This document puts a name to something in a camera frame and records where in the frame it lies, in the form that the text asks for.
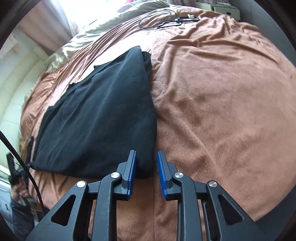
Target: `hand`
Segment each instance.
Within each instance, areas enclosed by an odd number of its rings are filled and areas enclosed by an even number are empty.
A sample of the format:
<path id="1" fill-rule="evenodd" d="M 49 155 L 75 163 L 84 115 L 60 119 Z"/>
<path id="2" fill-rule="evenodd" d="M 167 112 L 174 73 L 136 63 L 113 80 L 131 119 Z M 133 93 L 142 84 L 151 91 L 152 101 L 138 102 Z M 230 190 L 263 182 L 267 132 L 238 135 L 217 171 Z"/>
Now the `hand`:
<path id="1" fill-rule="evenodd" d="M 29 196 L 29 192 L 26 189 L 25 182 L 21 178 L 19 179 L 19 183 L 14 185 L 11 188 L 11 197 L 12 197 L 12 199 L 14 199 L 15 201 L 21 203 L 19 195 L 24 197 L 24 198 L 27 198 Z"/>

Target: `pillow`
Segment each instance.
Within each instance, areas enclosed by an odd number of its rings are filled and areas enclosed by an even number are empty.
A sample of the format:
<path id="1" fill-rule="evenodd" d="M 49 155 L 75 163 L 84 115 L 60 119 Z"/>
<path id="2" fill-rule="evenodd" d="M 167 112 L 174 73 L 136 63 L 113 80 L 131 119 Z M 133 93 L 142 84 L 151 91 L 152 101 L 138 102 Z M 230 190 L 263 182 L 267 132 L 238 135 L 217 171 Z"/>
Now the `pillow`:
<path id="1" fill-rule="evenodd" d="M 148 2 L 148 1 L 151 1 L 151 0 L 136 0 L 136 1 L 130 2 L 130 3 L 128 3 L 128 4 L 124 5 L 124 6 L 122 6 L 121 8 L 119 8 L 119 9 L 117 10 L 117 12 L 124 12 L 124 11 L 126 11 L 127 9 L 131 8 L 132 6 L 135 6 L 135 5 L 137 5 L 137 4 L 139 4 L 139 3 L 142 3 L 142 2 Z"/>

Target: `bedsheet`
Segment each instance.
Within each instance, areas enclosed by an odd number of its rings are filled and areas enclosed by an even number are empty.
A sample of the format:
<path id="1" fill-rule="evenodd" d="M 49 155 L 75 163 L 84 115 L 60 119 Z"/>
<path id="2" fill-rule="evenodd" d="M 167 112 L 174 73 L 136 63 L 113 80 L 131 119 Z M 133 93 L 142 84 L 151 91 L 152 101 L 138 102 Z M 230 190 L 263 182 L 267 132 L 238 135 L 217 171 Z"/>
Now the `bedsheet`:
<path id="1" fill-rule="evenodd" d="M 23 140 L 38 135 L 46 109 L 70 83 L 140 45 L 151 53 L 155 153 L 163 150 L 168 161 L 196 181 L 217 180 L 257 220 L 296 184 L 296 69 L 251 24 L 197 8 L 171 9 L 200 21 L 141 31 L 141 16 L 136 17 L 45 73 L 22 113 Z M 167 17 L 146 21 L 155 24 Z M 78 181 L 31 173 L 49 208 Z M 117 203 L 118 240 L 176 240 L 176 227 L 177 203 L 163 200 L 156 170 L 153 177 L 134 181 L 128 202 Z"/>

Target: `white wall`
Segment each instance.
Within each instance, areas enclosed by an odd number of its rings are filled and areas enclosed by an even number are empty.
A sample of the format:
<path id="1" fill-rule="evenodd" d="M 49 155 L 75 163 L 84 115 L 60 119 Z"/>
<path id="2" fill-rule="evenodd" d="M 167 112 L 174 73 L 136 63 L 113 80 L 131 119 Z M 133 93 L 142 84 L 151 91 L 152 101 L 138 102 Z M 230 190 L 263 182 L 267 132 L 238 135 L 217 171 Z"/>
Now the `white wall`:
<path id="1" fill-rule="evenodd" d="M 3 59 L 0 59 L 0 87 L 20 60 L 37 46 L 37 44 L 27 37 L 18 27 L 13 30 L 12 34 L 19 44 L 20 50 L 17 53 L 11 49 L 4 55 Z"/>

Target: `sleeve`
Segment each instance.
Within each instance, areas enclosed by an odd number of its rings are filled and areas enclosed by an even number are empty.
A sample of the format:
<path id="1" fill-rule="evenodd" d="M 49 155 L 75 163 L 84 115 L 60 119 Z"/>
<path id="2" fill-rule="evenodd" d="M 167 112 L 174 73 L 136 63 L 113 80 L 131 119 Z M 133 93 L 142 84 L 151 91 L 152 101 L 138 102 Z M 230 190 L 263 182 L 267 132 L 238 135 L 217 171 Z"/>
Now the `sleeve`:
<path id="1" fill-rule="evenodd" d="M 23 205 L 11 199 L 13 232 L 20 241 L 25 241 L 34 228 L 34 218 L 29 203 Z"/>

